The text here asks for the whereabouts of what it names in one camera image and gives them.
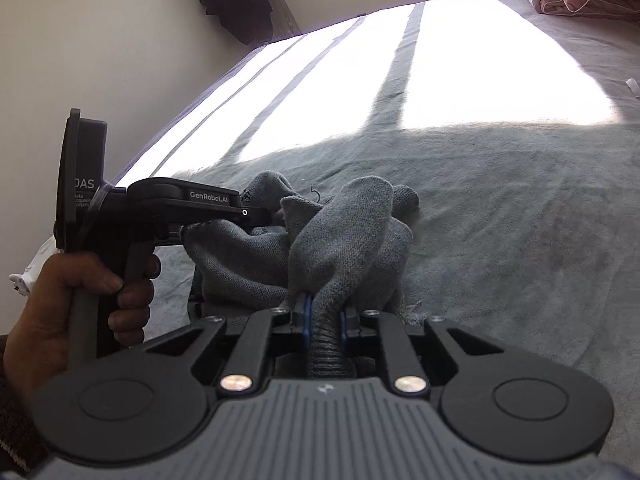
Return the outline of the person left hand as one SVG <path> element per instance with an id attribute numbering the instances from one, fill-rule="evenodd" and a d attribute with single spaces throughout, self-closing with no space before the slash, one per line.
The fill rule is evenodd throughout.
<path id="1" fill-rule="evenodd" d="M 118 342 L 131 347 L 144 341 L 154 297 L 152 281 L 159 275 L 157 256 L 149 258 L 143 278 L 129 285 L 88 252 L 49 258 L 3 352 L 3 373 L 17 397 L 29 404 L 37 389 L 66 371 L 68 319 L 76 289 L 116 297 L 117 309 L 107 325 Z"/>

